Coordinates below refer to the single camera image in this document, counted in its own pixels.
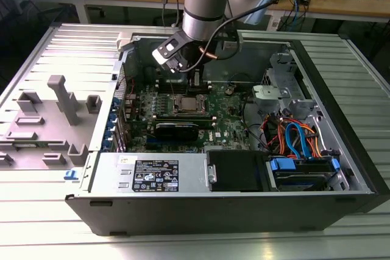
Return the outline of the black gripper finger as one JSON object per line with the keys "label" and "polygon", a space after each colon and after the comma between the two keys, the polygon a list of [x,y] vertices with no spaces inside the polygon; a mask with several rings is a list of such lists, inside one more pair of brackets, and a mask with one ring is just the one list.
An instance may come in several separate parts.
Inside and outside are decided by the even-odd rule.
{"label": "black gripper finger", "polygon": [[198,89],[202,86],[202,69],[196,68],[188,74],[189,86],[193,89]]}

